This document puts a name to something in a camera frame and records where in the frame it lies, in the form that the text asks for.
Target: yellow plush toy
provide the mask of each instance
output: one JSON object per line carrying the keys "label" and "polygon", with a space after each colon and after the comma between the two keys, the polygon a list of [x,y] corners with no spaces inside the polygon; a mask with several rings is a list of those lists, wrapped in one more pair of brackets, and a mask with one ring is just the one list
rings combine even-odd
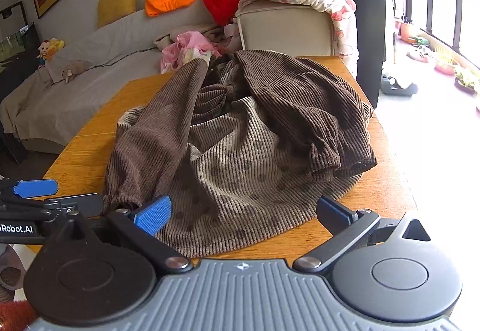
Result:
{"label": "yellow plush toy", "polygon": [[52,61],[52,56],[58,52],[60,49],[63,49],[65,46],[65,41],[59,41],[56,38],[52,38],[49,41],[48,49],[46,51],[45,59]]}

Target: blue gripper pad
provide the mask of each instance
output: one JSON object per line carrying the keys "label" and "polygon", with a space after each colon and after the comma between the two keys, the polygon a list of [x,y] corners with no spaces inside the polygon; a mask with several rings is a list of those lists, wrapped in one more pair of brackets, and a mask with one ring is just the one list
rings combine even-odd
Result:
{"label": "blue gripper pad", "polygon": [[54,179],[41,179],[39,181],[20,181],[13,187],[14,194],[21,198],[53,196],[59,190]]}
{"label": "blue gripper pad", "polygon": [[141,209],[136,210],[133,215],[133,223],[142,228],[152,236],[170,220],[172,215],[172,203],[167,196],[160,197]]}
{"label": "blue gripper pad", "polygon": [[419,324],[394,324],[360,315],[336,298],[323,277],[297,273],[283,259],[203,259],[188,273],[163,277],[144,304],[110,323],[74,328],[39,319],[28,331],[83,329],[460,331],[446,317]]}

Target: wooden table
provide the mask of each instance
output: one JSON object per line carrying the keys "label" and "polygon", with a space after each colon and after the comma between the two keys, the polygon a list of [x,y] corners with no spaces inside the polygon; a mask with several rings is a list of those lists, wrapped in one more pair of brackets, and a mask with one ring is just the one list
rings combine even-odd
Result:
{"label": "wooden table", "polygon": [[[367,102],[365,94],[338,57],[311,58],[346,79]],[[44,176],[57,180],[58,196],[102,191],[105,170],[115,145],[117,120],[126,110],[147,105],[170,77],[170,74],[163,74],[133,80],[98,111]],[[366,172],[341,201],[353,210],[369,208],[383,217],[400,218],[407,210],[416,209],[415,203],[375,116],[370,120],[368,130],[378,165]],[[315,219],[264,242],[215,257],[285,258],[291,263],[329,237],[329,232]]]}

